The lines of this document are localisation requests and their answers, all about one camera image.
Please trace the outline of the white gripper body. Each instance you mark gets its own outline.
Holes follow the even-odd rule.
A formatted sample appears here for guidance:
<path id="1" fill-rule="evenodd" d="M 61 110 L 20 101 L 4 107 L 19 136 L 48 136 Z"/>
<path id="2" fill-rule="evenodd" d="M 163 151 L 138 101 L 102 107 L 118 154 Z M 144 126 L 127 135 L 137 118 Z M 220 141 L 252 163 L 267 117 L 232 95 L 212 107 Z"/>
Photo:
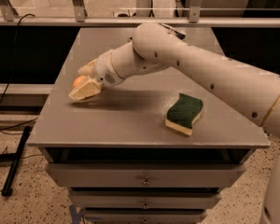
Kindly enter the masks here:
<path id="1" fill-rule="evenodd" d="M 100 55 L 94 63 L 93 75 L 106 87 L 117 84 L 118 76 L 111 63 L 112 49 Z"/>

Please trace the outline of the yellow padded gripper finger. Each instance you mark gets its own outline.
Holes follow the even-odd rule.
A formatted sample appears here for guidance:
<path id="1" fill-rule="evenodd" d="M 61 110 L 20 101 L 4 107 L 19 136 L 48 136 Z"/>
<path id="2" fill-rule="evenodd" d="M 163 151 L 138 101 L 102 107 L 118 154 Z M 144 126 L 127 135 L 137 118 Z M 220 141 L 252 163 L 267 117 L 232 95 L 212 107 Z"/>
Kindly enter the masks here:
<path id="1" fill-rule="evenodd" d="M 95 63 L 96 63 L 96 59 L 94 59 L 91 62 L 88 62 L 87 64 L 80 67 L 77 72 L 81 76 L 91 76 L 93 73 L 93 67 L 94 67 Z"/>
<path id="2" fill-rule="evenodd" d="M 77 87 L 72 89 L 68 96 L 75 101 L 80 101 L 101 92 L 102 83 L 95 78 L 85 76 Z"/>

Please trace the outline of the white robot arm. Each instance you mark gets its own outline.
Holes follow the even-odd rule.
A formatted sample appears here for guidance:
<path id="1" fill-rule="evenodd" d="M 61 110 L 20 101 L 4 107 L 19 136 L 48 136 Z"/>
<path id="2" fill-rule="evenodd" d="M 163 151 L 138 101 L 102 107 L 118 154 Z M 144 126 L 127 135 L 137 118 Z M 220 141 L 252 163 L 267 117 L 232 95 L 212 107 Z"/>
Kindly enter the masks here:
<path id="1" fill-rule="evenodd" d="M 69 97 L 79 101 L 128 77 L 173 67 L 280 139 L 280 75 L 189 45 L 165 24 L 142 23 L 132 41 L 78 69 Z"/>

